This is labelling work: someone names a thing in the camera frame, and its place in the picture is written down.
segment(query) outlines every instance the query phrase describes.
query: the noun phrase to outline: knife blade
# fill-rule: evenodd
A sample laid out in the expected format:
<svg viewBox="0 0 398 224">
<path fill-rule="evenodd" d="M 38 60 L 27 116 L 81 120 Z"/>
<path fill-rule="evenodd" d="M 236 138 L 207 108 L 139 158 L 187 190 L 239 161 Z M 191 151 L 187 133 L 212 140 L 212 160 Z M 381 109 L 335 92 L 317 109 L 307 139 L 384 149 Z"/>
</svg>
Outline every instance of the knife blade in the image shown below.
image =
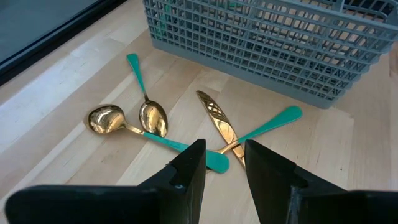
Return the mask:
<svg viewBox="0 0 398 224">
<path fill-rule="evenodd" d="M 197 95 L 199 97 L 199 100 L 202 102 L 203 106 L 205 107 L 207 114 L 211 118 L 211 121 L 216 126 L 218 132 L 220 132 L 226 143 L 230 144 L 234 141 L 237 141 L 238 137 L 236 136 L 231 123 L 224 114 L 223 110 L 218 106 L 216 101 L 214 101 L 206 93 L 199 90 L 197 91 Z M 238 158 L 239 162 L 242 164 L 242 166 L 245 167 L 246 165 L 244 163 L 243 147 L 239 144 L 238 146 L 234 147 L 232 150 L 235 156 Z"/>
</svg>

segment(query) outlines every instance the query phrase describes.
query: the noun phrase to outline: gold spoon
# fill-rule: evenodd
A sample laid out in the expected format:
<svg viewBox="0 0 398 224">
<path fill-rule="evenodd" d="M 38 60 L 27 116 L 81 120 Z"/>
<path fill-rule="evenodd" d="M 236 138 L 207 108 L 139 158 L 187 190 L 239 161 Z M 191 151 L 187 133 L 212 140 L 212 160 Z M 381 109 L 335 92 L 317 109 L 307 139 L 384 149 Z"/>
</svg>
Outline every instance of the gold spoon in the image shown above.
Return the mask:
<svg viewBox="0 0 398 224">
<path fill-rule="evenodd" d="M 168 127 L 166 112 L 160 104 L 149 100 L 147 92 L 145 91 L 144 81 L 142 81 L 137 54 L 127 55 L 127 60 L 136 74 L 145 98 L 145 102 L 139 109 L 139 121 L 141 122 L 141 125 L 145 131 L 156 134 L 160 137 L 164 137 L 167 134 Z"/>
<path fill-rule="evenodd" d="M 87 114 L 84 123 L 92 131 L 99 134 L 108 134 L 118 129 L 128 129 L 134 133 L 143 135 L 151 140 L 165 144 L 178 152 L 184 151 L 188 145 L 161 138 L 154 134 L 142 131 L 127 123 L 123 110 L 116 105 L 99 105 Z M 206 151 L 206 166 L 210 169 L 224 173 L 229 168 L 228 158 L 220 153 Z"/>
</svg>

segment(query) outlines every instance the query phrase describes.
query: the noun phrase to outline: teal knife handle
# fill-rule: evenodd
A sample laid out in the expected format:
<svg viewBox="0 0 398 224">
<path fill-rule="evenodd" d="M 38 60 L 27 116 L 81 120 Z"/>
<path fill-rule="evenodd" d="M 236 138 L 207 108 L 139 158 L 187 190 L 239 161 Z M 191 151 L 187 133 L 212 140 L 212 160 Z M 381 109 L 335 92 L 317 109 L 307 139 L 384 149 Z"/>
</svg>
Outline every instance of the teal knife handle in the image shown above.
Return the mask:
<svg viewBox="0 0 398 224">
<path fill-rule="evenodd" d="M 238 143 L 242 143 L 247 139 L 254 138 L 255 136 L 264 132 L 270 131 L 275 128 L 279 128 L 285 124 L 289 124 L 293 121 L 300 119 L 303 116 L 303 111 L 298 106 L 290 106 L 280 112 L 277 116 L 272 118 L 270 121 L 262 125 L 260 128 L 250 132 L 249 134 L 238 139 Z"/>
<path fill-rule="evenodd" d="M 132 70 L 136 74 L 136 77 L 138 79 L 138 83 L 139 83 L 139 86 L 141 87 L 142 92 L 144 94 L 146 94 L 144 81 L 142 80 L 141 70 L 139 68 L 138 55 L 137 54 L 129 54 L 126 57 L 127 57 L 127 61 L 129 61 L 129 63 L 130 63 Z"/>
<path fill-rule="evenodd" d="M 165 144 L 166 146 L 171 147 L 178 152 L 182 152 L 189 147 L 187 144 L 171 141 L 147 132 L 144 133 L 144 136 L 151 140 Z M 225 173 L 229 169 L 229 159 L 225 155 L 218 152 L 206 150 L 206 166 L 216 172 Z"/>
</svg>

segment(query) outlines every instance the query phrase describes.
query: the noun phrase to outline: dishwasher basket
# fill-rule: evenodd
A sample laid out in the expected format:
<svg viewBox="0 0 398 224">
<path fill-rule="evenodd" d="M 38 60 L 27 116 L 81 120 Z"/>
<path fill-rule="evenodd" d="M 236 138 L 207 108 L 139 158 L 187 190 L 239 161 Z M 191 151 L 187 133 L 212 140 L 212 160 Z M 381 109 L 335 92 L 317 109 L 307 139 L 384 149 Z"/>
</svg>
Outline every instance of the dishwasher basket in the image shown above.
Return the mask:
<svg viewBox="0 0 398 224">
<path fill-rule="evenodd" d="M 398 39 L 396 0 L 144 0 L 155 48 L 319 108 Z"/>
</svg>

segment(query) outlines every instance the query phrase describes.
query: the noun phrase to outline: cutlery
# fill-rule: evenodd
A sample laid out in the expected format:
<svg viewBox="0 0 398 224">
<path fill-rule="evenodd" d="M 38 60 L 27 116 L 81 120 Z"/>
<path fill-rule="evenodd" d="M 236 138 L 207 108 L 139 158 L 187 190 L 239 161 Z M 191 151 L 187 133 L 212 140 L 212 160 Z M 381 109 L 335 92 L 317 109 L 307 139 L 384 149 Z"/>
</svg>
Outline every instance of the cutlery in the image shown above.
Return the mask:
<svg viewBox="0 0 398 224">
<path fill-rule="evenodd" d="M 231 123 L 224 114 L 223 110 L 218 106 L 218 104 L 209 95 L 207 95 L 202 91 L 198 90 L 197 95 L 199 97 L 199 100 L 202 102 L 203 106 L 205 107 L 207 114 L 210 116 L 211 121 L 216 126 L 217 130 L 220 132 L 226 143 L 230 144 L 238 140 L 238 137 L 236 136 Z M 246 165 L 244 163 L 243 147 L 240 144 L 238 144 L 232 150 L 235 156 L 238 158 L 239 162 L 242 164 L 242 166 L 245 167 Z"/>
<path fill-rule="evenodd" d="M 182 152 L 189 147 L 189 145 L 156 136 L 155 134 L 142 131 L 128 124 L 124 117 L 123 110 L 116 105 L 99 105 L 87 114 L 85 124 L 90 130 L 99 134 L 108 134 L 118 129 L 125 128 L 136 134 L 165 144 L 178 152 Z M 216 172 L 224 173 L 229 169 L 229 160 L 225 155 L 207 150 L 206 166 Z"/>
<path fill-rule="evenodd" d="M 156 134 L 160 137 L 166 136 L 168 128 L 166 112 L 160 104 L 148 98 L 147 92 L 145 91 L 144 81 L 142 80 L 138 55 L 127 55 L 127 61 L 129 61 L 131 68 L 136 74 L 139 86 L 141 87 L 141 91 L 145 98 L 145 102 L 139 109 L 139 121 L 141 122 L 142 127 L 149 133 Z"/>
<path fill-rule="evenodd" d="M 239 138 L 236 141 L 226 145 L 222 149 L 217 150 L 216 152 L 224 154 L 226 151 L 236 147 L 238 144 L 242 142 L 254 138 L 255 136 L 270 131 L 275 128 L 279 128 L 285 124 L 289 124 L 300 119 L 303 116 L 303 111 L 298 106 L 290 106 L 280 112 L 277 116 L 272 118 L 267 123 L 263 124 L 261 127 L 257 128 L 256 130 L 250 132 L 249 134 Z"/>
</svg>

